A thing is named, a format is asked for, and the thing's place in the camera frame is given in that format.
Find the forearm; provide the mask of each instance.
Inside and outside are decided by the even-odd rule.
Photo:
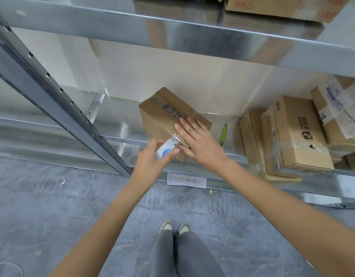
[[[130,180],[49,277],[96,277],[124,227],[130,213],[146,193]]]
[[[253,176],[233,161],[217,173],[304,256],[327,276],[355,273],[355,232],[277,187]]]

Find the barcode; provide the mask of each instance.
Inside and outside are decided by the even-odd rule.
[[[280,101],[276,101],[276,111],[280,111]]]

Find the hand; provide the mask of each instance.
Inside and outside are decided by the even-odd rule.
[[[166,165],[180,152],[180,149],[175,148],[163,158],[157,160],[155,152],[164,142],[163,140],[152,138],[149,144],[138,154],[130,182],[142,184],[147,188],[146,192],[157,181]]]
[[[198,124],[196,124],[191,117],[188,117],[187,120],[189,123],[181,118],[180,122],[184,128],[177,123],[175,128],[191,149],[182,145],[179,148],[203,167],[218,173],[222,165],[230,160],[229,157],[203,123],[198,121]]]

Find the person's right arm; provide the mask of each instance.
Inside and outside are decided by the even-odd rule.
[[[191,149],[179,148],[242,194],[322,276],[355,276],[354,230],[246,171],[202,123],[180,122],[184,128],[175,128]]]

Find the person's left arm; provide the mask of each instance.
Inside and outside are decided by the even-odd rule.
[[[180,151],[173,149],[162,159],[156,160],[154,153],[163,143],[163,140],[152,139],[139,153],[129,183],[115,197],[90,231],[48,275],[49,277],[99,275],[131,211],[157,181],[165,166]]]

